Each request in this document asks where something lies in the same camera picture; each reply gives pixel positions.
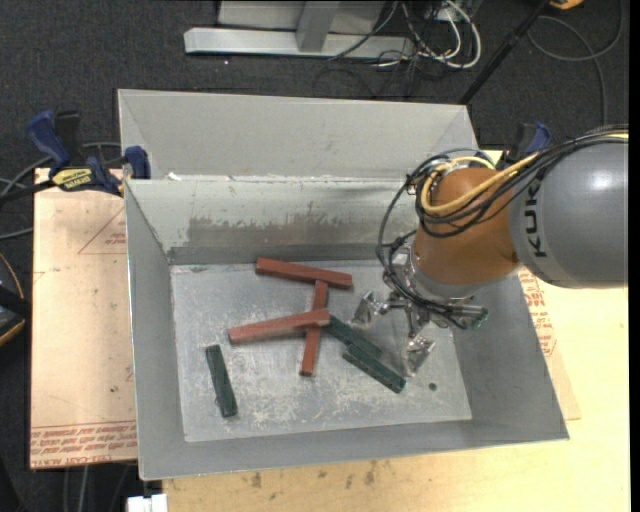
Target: metal stand base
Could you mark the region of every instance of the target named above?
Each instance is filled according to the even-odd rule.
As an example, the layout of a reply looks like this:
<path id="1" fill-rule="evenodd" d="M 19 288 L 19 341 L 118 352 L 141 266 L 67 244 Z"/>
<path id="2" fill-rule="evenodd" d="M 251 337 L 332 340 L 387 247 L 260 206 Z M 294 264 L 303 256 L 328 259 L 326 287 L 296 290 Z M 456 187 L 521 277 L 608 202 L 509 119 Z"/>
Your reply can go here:
<path id="1" fill-rule="evenodd" d="M 319 51 L 301 50 L 296 32 L 240 30 L 229 28 L 192 28 L 185 32 L 186 53 L 286 55 L 292 57 L 334 57 L 362 40 L 362 35 L 327 34 Z M 412 44 L 404 37 L 375 36 L 349 53 L 349 58 L 398 58 L 410 53 Z"/>

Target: gray floor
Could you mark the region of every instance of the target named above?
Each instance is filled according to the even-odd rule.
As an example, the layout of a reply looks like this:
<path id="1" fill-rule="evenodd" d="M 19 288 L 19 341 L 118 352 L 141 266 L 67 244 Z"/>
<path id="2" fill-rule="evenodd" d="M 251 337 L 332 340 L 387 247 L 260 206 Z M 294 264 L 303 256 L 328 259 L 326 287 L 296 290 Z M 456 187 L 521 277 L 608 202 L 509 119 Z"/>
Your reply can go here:
<path id="1" fill-rule="evenodd" d="M 2 0 L 0 177 L 12 177 L 41 157 L 28 140 L 25 126 L 44 109 L 79 110 L 86 141 L 117 140 L 118 88 L 455 103 L 536 3 L 484 0 L 475 20 L 483 40 L 479 66 L 445 72 L 430 64 L 415 71 L 411 79 L 405 69 L 393 74 L 349 61 L 328 64 L 309 58 L 186 56 L 182 34 L 193 26 L 212 25 L 214 2 Z M 627 122 L 629 0 L 585 0 L 570 11 L 545 14 L 575 27 L 598 51 L 616 38 L 621 4 L 625 13 L 621 37 L 596 61 L 552 59 L 526 38 L 521 41 L 470 104 L 479 143 L 503 147 L 512 142 L 521 122 L 547 124 L 556 141 L 605 121 Z M 402 19 L 396 16 L 387 31 L 403 33 Z M 531 33 L 553 52 L 589 53 L 583 41 L 557 22 L 540 19 Z M 8 204 L 0 211 L 0 235 L 27 228 L 32 219 L 30 199 Z M 0 241 L 0 252 L 30 296 L 30 236 Z M 64 473 L 33 473 L 26 467 L 28 367 L 26 332 L 0 348 L 0 458 L 28 510 L 61 510 Z M 135 471 L 125 473 L 115 466 L 91 470 L 88 510 L 108 509 L 122 475 L 123 488 L 136 485 Z M 75 507 L 82 473 L 74 470 L 69 476 L 69 504 Z M 9 502 L 1 500 L 0 510 L 3 506 L 15 509 L 4 503 Z"/>

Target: red wooden block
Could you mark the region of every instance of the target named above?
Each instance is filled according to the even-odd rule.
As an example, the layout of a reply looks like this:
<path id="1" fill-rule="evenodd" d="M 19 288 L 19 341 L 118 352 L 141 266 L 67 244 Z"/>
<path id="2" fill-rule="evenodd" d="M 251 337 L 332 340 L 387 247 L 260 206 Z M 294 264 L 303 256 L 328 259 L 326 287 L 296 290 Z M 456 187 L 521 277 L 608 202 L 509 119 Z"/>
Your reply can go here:
<path id="1" fill-rule="evenodd" d="M 312 310 L 322 309 L 327 304 L 327 283 L 324 281 L 316 281 L 316 287 L 313 295 Z M 304 354 L 302 356 L 302 365 L 300 367 L 300 375 L 303 377 L 311 377 L 313 375 L 313 366 L 318 353 L 318 342 L 320 341 L 320 327 L 310 327 L 304 340 Z"/>
<path id="2" fill-rule="evenodd" d="M 292 281 L 302 281 L 304 283 L 324 281 L 333 288 L 341 288 L 344 290 L 353 286 L 351 274 L 268 258 L 258 258 L 256 262 L 256 273 L 291 279 Z"/>
<path id="3" fill-rule="evenodd" d="M 232 327 L 227 331 L 232 345 L 258 341 L 286 334 L 294 334 L 309 327 L 322 327 L 328 325 L 330 315 L 328 309 L 308 311 L 298 315 L 285 316 L 257 322 L 255 324 Z"/>

